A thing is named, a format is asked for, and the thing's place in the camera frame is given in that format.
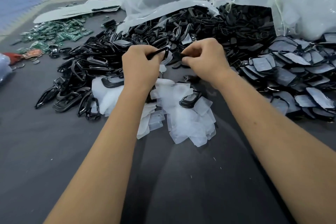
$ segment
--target person's left hand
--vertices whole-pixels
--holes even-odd
[[[132,45],[128,49],[122,57],[125,87],[149,93],[159,77],[164,53],[155,55],[151,60],[148,60],[146,55],[157,50],[150,45]]]

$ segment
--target another person's arm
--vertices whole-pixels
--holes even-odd
[[[231,70],[215,39],[196,41],[183,53],[192,56],[183,62],[221,92],[296,221],[336,223],[336,153]]]
[[[123,55],[125,86],[95,143],[44,224],[120,222],[137,131],[146,97],[159,76],[162,54],[131,46]]]

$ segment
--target forearm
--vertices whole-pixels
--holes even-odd
[[[259,161],[298,223],[336,219],[336,154],[229,71],[219,87]]]
[[[120,222],[147,94],[124,88],[97,140],[45,223]]]

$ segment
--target pile of black frames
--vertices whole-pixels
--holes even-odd
[[[327,121],[334,119],[334,104],[321,90],[333,90],[336,86],[336,44],[328,42],[326,37],[314,43],[276,38],[269,8],[226,5],[214,17],[207,8],[194,6],[130,27],[128,32],[116,33],[118,23],[114,20],[102,26],[106,30],[90,37],[83,45],[58,50],[66,60],[58,67],[62,76],[43,93],[35,108],[56,98],[53,108],[57,112],[79,104],[78,116],[85,114],[88,120],[97,120],[99,112],[90,111],[93,101],[99,109],[91,82],[96,76],[104,75],[105,87],[123,85],[123,82],[111,83],[108,78],[123,78],[121,57],[131,45],[149,44],[166,53],[170,50],[173,59],[168,66],[178,69],[187,68],[181,64],[184,48],[195,40],[214,37],[223,45],[230,66],[283,114],[291,118],[305,115]],[[185,79],[191,83],[199,81],[189,75]]]

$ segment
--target gray tablecloth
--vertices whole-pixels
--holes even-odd
[[[49,5],[41,12],[64,4]],[[108,14],[122,21],[124,11]],[[104,15],[90,18],[85,27],[95,34]],[[19,34],[31,29],[27,22],[0,43],[0,52]],[[77,42],[66,42],[75,47]],[[88,122],[76,108],[56,113],[48,104],[34,104],[60,76],[62,59],[25,61],[0,85],[0,223],[42,223],[94,143],[105,118]],[[185,70],[168,70],[165,77],[179,80]],[[121,223],[289,223],[282,201],[258,162],[221,95],[206,83],[199,85],[212,100],[217,135],[207,145],[190,140],[175,145],[164,127],[137,141]],[[300,121],[299,124],[336,149],[334,124]]]

